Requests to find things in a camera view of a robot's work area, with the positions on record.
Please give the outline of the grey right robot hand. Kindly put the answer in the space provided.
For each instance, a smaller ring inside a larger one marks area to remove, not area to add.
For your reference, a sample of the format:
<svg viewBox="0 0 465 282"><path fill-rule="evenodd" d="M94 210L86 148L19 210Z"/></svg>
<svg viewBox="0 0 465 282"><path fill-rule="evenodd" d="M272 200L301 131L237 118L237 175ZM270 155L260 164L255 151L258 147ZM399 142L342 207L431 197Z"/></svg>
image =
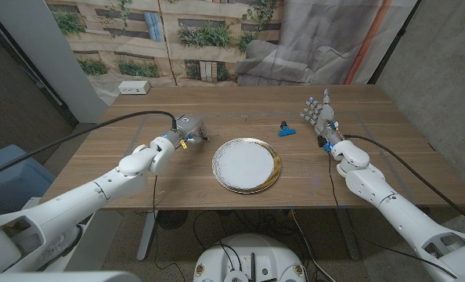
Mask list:
<svg viewBox="0 0 465 282"><path fill-rule="evenodd" d="M330 105L329 89L324 90L321 103L311 98L305 102L305 105L307 107L303 109L300 116L314 127L319 147L329 153L334 145L344 140Z"/></svg>

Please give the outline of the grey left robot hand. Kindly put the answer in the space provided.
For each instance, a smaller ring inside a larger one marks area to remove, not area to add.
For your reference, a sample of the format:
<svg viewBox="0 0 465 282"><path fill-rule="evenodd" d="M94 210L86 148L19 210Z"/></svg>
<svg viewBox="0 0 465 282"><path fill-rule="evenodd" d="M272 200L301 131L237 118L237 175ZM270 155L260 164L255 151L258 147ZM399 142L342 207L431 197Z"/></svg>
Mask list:
<svg viewBox="0 0 465 282"><path fill-rule="evenodd" d="M204 120L190 114L182 115L167 132L166 139L172 143L174 148L181 146L181 141L186 143L208 141Z"/></svg>

